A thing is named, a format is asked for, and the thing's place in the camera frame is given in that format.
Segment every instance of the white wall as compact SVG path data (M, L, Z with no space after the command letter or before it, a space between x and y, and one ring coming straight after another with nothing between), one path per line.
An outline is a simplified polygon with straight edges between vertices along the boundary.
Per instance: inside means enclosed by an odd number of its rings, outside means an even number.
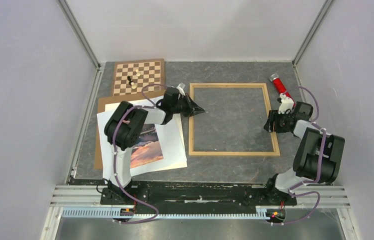
M324 0L68 0L100 62L291 61Z
M56 1L0 1L0 239L39 239L94 74Z
M298 65L318 122L346 140L338 181L364 240L374 240L374 1L335 1Z

